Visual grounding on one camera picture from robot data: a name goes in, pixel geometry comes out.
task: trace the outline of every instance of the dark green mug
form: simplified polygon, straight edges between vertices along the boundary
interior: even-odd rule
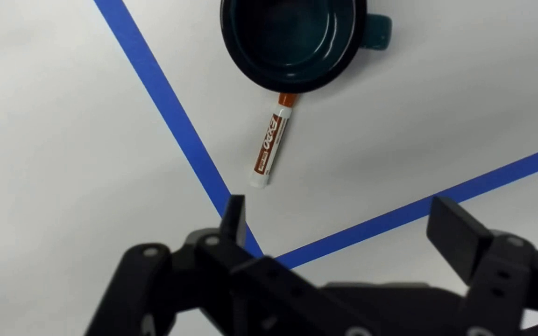
[[[256,83],[303,92],[334,79],[359,46],[385,49],[392,20],[366,0],[222,0],[224,42]]]

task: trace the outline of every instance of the orange marker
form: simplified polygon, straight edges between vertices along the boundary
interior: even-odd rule
[[[295,98],[297,94],[293,92],[280,92],[280,105],[271,115],[262,148],[252,167],[252,184],[256,186],[265,186],[269,182],[271,167],[275,163],[280,141],[284,137],[288,119],[291,117]]]

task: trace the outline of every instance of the blue tape line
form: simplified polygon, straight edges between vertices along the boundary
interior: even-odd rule
[[[478,175],[474,178],[469,178],[461,184],[441,189],[437,193],[452,197],[454,201],[465,201],[465,199],[471,199],[474,195],[486,193],[493,188],[499,188],[499,186],[504,186],[504,184],[514,182],[517,178],[523,178],[527,175],[532,175],[536,171],[538,171],[538,152],[525,156],[521,160],[516,160],[512,163],[506,163],[503,167],[497,167],[493,171],[488,171],[484,175]],[[385,212],[385,214],[375,216],[372,219],[351,225],[344,231],[338,231],[331,236],[319,238],[319,240],[310,242],[310,244],[301,245],[301,247],[295,247],[295,249],[280,255],[278,260],[286,266],[299,266],[299,264],[305,264],[305,262],[314,260],[318,257],[323,257],[327,253],[333,253],[336,249],[342,249],[342,247],[347,247],[347,245],[357,244],[361,240],[381,234],[389,229],[394,229],[394,227],[400,227],[400,225],[409,223],[413,219],[418,219],[430,212],[430,204],[432,204],[433,195],[417,199],[417,201],[407,203],[404,206],[398,206],[390,212]]]
[[[187,111],[179,104],[170,81],[163,74],[151,48],[144,40],[136,21],[133,20],[129,8],[121,0],[95,0],[99,10],[103,12],[106,23],[114,31],[118,42],[121,44],[125,55],[138,72],[144,87],[157,104],[163,119],[170,126],[177,145],[191,161],[196,176],[211,197],[217,212],[222,212],[228,203],[230,189],[222,180],[211,154],[202,143],[194,124],[191,122]],[[250,227],[247,229],[247,244],[250,253],[262,255]]]

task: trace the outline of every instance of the white surface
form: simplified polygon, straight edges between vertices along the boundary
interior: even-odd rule
[[[250,184],[256,186],[256,188],[263,188],[263,186],[269,184],[269,175],[262,175],[262,173],[250,171]]]
[[[392,48],[303,96],[263,189],[247,171],[276,94],[228,57],[219,1],[129,7],[269,253],[538,150],[538,1],[374,0]],[[538,242],[538,175],[467,206]],[[460,290],[420,221],[301,270]],[[0,1],[0,333],[82,333],[127,245],[215,223],[95,5]]]

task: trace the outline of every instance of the mug handle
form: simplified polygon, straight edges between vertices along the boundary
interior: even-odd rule
[[[390,36],[392,36],[392,18],[383,14],[366,14],[364,36],[361,42],[362,48],[385,49],[389,46]]]

